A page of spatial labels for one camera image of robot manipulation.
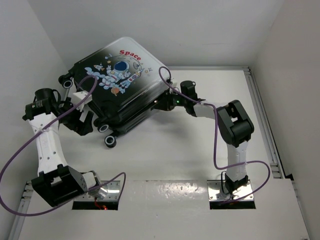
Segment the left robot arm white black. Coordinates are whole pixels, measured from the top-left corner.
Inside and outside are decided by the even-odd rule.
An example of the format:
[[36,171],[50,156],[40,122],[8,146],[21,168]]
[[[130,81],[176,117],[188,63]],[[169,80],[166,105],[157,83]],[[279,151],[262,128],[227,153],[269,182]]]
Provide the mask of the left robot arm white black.
[[35,135],[38,154],[37,177],[32,179],[33,189],[51,206],[57,207],[73,198],[95,189],[101,181],[91,170],[79,172],[68,165],[59,136],[61,124],[84,136],[93,131],[93,112],[89,111],[81,121],[84,105],[92,100],[87,91],[74,93],[61,100],[55,89],[41,88],[35,92],[32,103],[26,105],[23,120],[27,121]]

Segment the grey lined suitcase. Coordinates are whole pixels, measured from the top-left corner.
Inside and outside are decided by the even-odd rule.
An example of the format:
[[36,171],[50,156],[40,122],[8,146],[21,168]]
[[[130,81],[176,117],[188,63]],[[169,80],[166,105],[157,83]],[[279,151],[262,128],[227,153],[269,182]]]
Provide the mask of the grey lined suitcase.
[[131,37],[121,37],[76,62],[68,73],[58,78],[63,88],[75,85],[88,92],[89,75],[97,78],[89,108],[97,115],[93,125],[100,133],[112,130],[105,137],[108,148],[153,113],[154,106],[169,90],[159,76],[163,63]]

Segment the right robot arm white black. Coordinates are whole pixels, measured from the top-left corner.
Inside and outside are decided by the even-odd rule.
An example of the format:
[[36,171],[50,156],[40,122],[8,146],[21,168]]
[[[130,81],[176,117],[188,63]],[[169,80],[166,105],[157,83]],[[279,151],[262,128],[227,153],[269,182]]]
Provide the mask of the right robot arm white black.
[[254,125],[239,100],[215,106],[213,103],[198,97],[196,83],[186,80],[180,83],[180,91],[174,89],[169,82],[164,82],[169,89],[157,100],[155,108],[171,111],[175,107],[184,107],[193,117],[215,120],[217,129],[227,146],[227,167],[225,188],[232,194],[248,182],[246,171],[246,151],[248,142],[254,132]]

